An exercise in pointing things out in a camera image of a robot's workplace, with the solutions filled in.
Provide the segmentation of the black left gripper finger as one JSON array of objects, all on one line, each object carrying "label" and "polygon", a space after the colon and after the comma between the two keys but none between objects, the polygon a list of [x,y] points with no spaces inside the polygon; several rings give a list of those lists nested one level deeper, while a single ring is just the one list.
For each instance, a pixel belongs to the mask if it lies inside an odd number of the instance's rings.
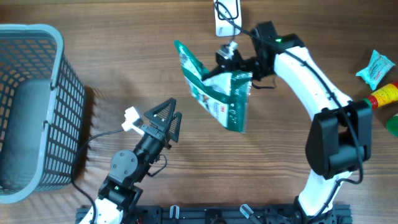
[{"label": "black left gripper finger", "polygon": [[169,98],[163,103],[146,111],[144,116],[150,123],[156,126],[161,131],[168,131],[170,129],[172,118],[174,116],[176,106],[176,99]]},{"label": "black left gripper finger", "polygon": [[170,129],[169,129],[170,139],[174,142],[178,142],[181,121],[182,121],[182,114],[180,112],[176,112],[173,115],[173,118],[172,118],[172,121],[170,124]]}]

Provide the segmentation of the green glove packet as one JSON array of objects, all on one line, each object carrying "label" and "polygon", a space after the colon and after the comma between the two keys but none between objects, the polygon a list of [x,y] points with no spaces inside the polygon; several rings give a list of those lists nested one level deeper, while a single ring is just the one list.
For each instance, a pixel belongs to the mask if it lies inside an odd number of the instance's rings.
[{"label": "green glove packet", "polygon": [[209,70],[181,41],[176,40],[174,46],[185,81],[194,99],[225,129],[244,133],[252,73],[239,70],[221,72],[203,81],[201,78]]}]

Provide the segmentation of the pale green wipes packet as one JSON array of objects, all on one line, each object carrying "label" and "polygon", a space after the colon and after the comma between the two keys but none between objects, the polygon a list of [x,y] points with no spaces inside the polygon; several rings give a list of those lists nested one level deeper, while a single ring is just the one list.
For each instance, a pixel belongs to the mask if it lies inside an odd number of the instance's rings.
[{"label": "pale green wipes packet", "polygon": [[373,50],[369,64],[366,68],[356,73],[372,90],[375,90],[387,72],[395,66],[385,55]]}]

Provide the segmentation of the red yellow sauce bottle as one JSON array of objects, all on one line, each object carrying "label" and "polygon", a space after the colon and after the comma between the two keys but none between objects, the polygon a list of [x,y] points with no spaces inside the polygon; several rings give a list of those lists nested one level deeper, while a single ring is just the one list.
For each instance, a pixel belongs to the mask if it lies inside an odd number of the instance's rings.
[{"label": "red yellow sauce bottle", "polygon": [[370,108],[376,109],[397,101],[397,81],[389,83],[367,96],[364,101]]}]

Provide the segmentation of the green lid jar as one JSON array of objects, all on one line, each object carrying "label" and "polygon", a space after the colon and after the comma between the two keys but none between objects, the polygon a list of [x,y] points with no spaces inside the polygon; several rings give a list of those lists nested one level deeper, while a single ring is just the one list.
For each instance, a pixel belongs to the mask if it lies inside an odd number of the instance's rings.
[{"label": "green lid jar", "polygon": [[395,114],[386,122],[386,129],[392,135],[398,137],[398,114]]}]

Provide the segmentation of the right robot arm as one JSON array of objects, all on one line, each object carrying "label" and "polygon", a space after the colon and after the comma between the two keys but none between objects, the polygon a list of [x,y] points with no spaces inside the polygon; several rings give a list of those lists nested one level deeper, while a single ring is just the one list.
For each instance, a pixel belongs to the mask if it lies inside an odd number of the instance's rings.
[{"label": "right robot arm", "polygon": [[244,29],[255,57],[244,60],[234,42],[216,53],[217,66],[202,76],[208,80],[224,72],[251,72],[257,81],[277,75],[294,91],[312,124],[305,145],[311,171],[295,199],[295,219],[315,223],[331,215],[332,203],[343,183],[363,181],[363,164],[371,157],[372,112],[332,84],[296,34],[278,35],[271,21]]}]

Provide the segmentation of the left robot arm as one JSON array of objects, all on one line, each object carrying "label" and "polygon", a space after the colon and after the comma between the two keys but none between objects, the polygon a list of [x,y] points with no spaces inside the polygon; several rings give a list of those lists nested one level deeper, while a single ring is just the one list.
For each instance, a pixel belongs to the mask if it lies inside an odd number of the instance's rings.
[{"label": "left robot arm", "polygon": [[175,111],[176,99],[169,98],[146,111],[149,120],[145,124],[132,106],[125,110],[125,121],[119,132],[135,131],[141,140],[133,150],[120,150],[111,158],[108,175],[101,184],[96,200],[78,223],[123,223],[134,213],[142,195],[136,184],[146,176],[153,177],[160,171],[149,172],[153,163],[160,160],[163,149],[170,149],[170,141],[178,142],[182,114]]}]

